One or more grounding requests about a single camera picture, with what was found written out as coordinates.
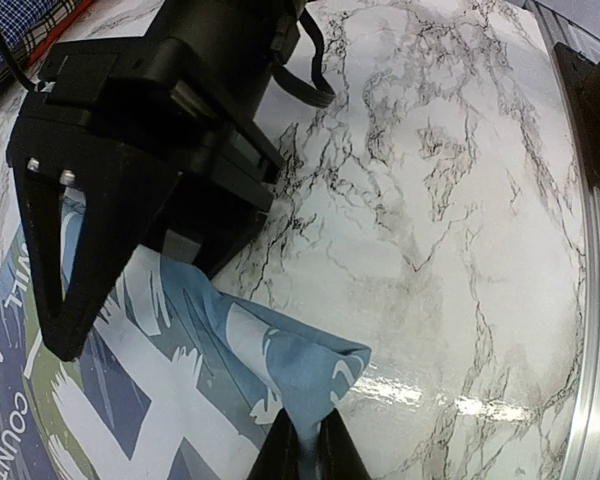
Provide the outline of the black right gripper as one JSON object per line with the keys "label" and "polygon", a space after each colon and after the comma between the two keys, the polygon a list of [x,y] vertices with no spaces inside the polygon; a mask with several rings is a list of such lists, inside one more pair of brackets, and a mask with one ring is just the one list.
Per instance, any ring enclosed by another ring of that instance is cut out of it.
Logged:
{"label": "black right gripper", "polygon": [[301,1],[167,1],[146,34],[54,46],[7,149],[37,280],[60,276],[63,193],[86,198],[78,276],[113,280],[180,235],[217,274],[261,230],[282,156],[254,116]]}

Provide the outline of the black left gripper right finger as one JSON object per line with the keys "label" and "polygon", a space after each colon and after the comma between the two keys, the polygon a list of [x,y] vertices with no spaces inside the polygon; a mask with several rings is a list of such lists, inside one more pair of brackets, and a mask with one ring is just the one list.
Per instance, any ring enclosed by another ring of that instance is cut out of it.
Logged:
{"label": "black left gripper right finger", "polygon": [[337,409],[321,422],[318,446],[321,479],[371,479]]}

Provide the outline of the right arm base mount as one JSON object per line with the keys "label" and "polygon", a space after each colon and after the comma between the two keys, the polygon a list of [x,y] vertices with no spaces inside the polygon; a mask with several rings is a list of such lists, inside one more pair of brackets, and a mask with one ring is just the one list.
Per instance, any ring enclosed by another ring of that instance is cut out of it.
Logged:
{"label": "right arm base mount", "polygon": [[561,42],[554,54],[582,159],[600,179],[600,61],[594,63]]}

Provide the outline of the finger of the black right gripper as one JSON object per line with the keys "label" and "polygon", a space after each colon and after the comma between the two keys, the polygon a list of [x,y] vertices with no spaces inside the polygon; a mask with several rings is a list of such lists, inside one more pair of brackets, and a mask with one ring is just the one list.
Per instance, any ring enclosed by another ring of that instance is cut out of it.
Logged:
{"label": "finger of the black right gripper", "polygon": [[16,121],[7,159],[42,340],[72,361],[179,174],[134,146],[41,119]]}

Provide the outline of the light blue garment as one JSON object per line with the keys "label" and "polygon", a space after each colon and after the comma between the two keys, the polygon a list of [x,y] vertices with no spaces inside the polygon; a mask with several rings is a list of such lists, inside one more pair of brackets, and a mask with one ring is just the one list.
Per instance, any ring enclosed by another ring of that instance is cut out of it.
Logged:
{"label": "light blue garment", "polygon": [[243,300],[139,248],[81,355],[60,361],[0,198],[0,479],[248,479],[281,409],[299,479],[321,479],[321,422],[370,356],[314,288],[286,307]]}

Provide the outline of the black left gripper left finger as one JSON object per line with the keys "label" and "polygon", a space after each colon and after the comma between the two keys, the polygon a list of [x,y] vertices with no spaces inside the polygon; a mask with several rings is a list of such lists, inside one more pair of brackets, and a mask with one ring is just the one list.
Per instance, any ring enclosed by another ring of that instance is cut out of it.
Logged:
{"label": "black left gripper left finger", "polygon": [[248,480],[299,480],[299,442],[284,409],[271,426]]}

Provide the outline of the blue checked shirt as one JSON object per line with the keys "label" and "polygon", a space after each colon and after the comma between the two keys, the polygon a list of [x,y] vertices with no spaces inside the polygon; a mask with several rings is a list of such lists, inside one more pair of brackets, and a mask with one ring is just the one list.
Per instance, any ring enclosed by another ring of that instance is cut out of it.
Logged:
{"label": "blue checked shirt", "polygon": [[55,1],[0,1],[0,92],[7,82],[32,86],[20,50],[25,36],[51,11]]}

